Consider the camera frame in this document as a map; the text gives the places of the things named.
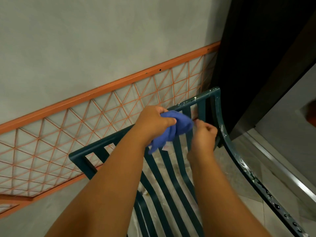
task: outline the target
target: cleaning rag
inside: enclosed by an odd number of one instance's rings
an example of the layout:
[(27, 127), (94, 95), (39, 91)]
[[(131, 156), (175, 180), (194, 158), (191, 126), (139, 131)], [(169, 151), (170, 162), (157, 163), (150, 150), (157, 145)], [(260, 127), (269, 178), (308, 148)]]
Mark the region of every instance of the cleaning rag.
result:
[(162, 135), (152, 140), (149, 144), (151, 149), (148, 151), (148, 154), (152, 154), (156, 151), (156, 149), (164, 147), (167, 141), (173, 141), (176, 136), (187, 133), (193, 127), (193, 121), (191, 118), (181, 114), (180, 112), (168, 111), (161, 113), (160, 116), (175, 118), (177, 123), (168, 127)]

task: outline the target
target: person's right arm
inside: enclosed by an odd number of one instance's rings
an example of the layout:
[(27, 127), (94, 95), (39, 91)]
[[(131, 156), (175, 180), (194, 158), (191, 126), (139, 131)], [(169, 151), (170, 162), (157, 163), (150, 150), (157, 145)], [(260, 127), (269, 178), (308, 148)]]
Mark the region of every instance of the person's right arm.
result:
[(196, 120), (188, 159), (205, 236), (270, 237), (230, 186), (214, 158), (216, 127)]

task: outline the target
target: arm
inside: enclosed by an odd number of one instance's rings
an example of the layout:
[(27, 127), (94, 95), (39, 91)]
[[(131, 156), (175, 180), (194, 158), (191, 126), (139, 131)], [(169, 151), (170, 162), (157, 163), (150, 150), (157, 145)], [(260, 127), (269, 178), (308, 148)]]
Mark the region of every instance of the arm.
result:
[(196, 120), (188, 159), (205, 236), (269, 237), (229, 185), (214, 158), (217, 129)]
[(56, 236), (126, 236), (143, 168), (145, 147), (174, 125), (167, 111), (148, 106), (115, 147), (102, 168), (66, 207), (46, 234)]

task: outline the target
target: person's right hand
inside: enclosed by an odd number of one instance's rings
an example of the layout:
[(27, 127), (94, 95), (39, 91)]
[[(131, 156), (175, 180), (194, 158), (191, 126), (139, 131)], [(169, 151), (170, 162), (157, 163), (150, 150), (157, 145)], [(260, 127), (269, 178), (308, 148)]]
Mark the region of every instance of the person's right hand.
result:
[(190, 163), (203, 161), (214, 154), (215, 138), (217, 128), (199, 119), (195, 120), (197, 127), (192, 138), (191, 150), (188, 153)]

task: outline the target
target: plastic chair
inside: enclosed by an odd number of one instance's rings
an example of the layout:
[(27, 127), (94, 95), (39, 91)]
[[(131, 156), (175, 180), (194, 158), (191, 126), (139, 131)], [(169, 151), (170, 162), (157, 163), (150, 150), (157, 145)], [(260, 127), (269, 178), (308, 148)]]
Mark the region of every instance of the plastic chair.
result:
[[(291, 215), (280, 205), (280, 203), (271, 195), (271, 193), (267, 190), (267, 188), (264, 187), (264, 185), (259, 181), (259, 179), (253, 174), (253, 172), (247, 167), (246, 163), (242, 160), (240, 155), (236, 152), (228, 134), (225, 128), (225, 125), (223, 123), (222, 118), (222, 112), (221, 112), (221, 100), (220, 100), (220, 89), (218, 87), (212, 88), (208, 91), (205, 91), (201, 93), (200, 95), (197, 95), (191, 99), (188, 99), (180, 104), (177, 104), (169, 110), (175, 110), (175, 111), (182, 111), (183, 114), (191, 117), (191, 108), (190, 106), (197, 104), (198, 109), (198, 118), (200, 120), (205, 121), (205, 102), (206, 99), (210, 98), (211, 100), (211, 107), (212, 107), (212, 114), (213, 119), (215, 122), (215, 126), (218, 128), (218, 135), (216, 137), (215, 147), (218, 146), (219, 142), (223, 144), (226, 151), (228, 152), (231, 159), (234, 161), (235, 165), (238, 167), (238, 169), (241, 171), (241, 173), (244, 175), (244, 177), (247, 179), (247, 181), (251, 184), (251, 186), (258, 192), (258, 194), (261, 196), (261, 198), (267, 203), (267, 205), (273, 210), (273, 212), (278, 216), (278, 218), (284, 223), (284, 225), (290, 230), (290, 232), (294, 236), (306, 236), (303, 235), (303, 229), (299, 226), (299, 224), (291, 217)], [(69, 154), (70, 160), (89, 178), (92, 179), (95, 173), (97, 172), (97, 169), (88, 161), (86, 158), (86, 155), (89, 155), (91, 153), (94, 153), (103, 163), (106, 161), (106, 159), (109, 157), (109, 153), (105, 150), (105, 146), (114, 143), (116, 146), (119, 141), (122, 139), (122, 137), (131, 129), (132, 126), (129, 126), (121, 131), (118, 131), (110, 136), (107, 136), (103, 139), (100, 139), (86, 147), (83, 147), (77, 151), (72, 152)], [(192, 130), (189, 131), (186, 134), (186, 142), (188, 149), (190, 150), (191, 146), (191, 140), (193, 137)], [(189, 191), (191, 192), (192, 196), (195, 197), (194, 193), (194, 186), (192, 182), (190, 181), (187, 172), (185, 170), (184, 166), (184, 159), (182, 155), (182, 149), (180, 144), (179, 137), (176, 137), (173, 141), (173, 147), (176, 154), (176, 159), (179, 165), (180, 174), (184, 180), (184, 183), (188, 187)], [(190, 218), (192, 221), (193, 226), (195, 227), (195, 230), (199, 236), (203, 235), (203, 228), (201, 223), (199, 222), (197, 216), (195, 215), (191, 205), (189, 204), (188, 199), (186, 198), (183, 190), (181, 189), (175, 172), (173, 170), (168, 151), (164, 151), (162, 149), (159, 149), (159, 152), (162, 156), (163, 162), (165, 164), (165, 167), (167, 169), (168, 175), (172, 181), (173, 186), (175, 187), (175, 190)], [(184, 221), (182, 220), (180, 213), (176, 207), (176, 204), (174, 200), (172, 199), (172, 196), (162, 178), (162, 175), (159, 171), (159, 168), (153, 158), (152, 155), (148, 154), (148, 147), (145, 150), (144, 155), (145, 160), (147, 161), (150, 170), (152, 171), (154, 177), (157, 180), (157, 183), (159, 184), (164, 197), (170, 207), (170, 210), (172, 212), (172, 215), (175, 219), (175, 222), (181, 232), (182, 236), (189, 236), (189, 232), (187, 230), (187, 227), (184, 224)], [(156, 208), (156, 212), (158, 215), (158, 218), (161, 222), (161, 225), (163, 227), (164, 233), (166, 236), (174, 236), (171, 227), (168, 223), (168, 220), (166, 218), (166, 215), (162, 209), (161, 203), (158, 200), (157, 194), (150, 184), (149, 180), (145, 176), (145, 174), (142, 172), (140, 182), (143, 184), (144, 188), (148, 191), (148, 194), (150, 195), (154, 206)], [(136, 194), (136, 200), (134, 203), (134, 209), (136, 212), (137, 220), (139, 222), (140, 230), (143, 236), (158, 236), (156, 229), (154, 227), (154, 223), (152, 221), (152, 217), (149, 213), (147, 204), (143, 198), (143, 195), (137, 191)]]

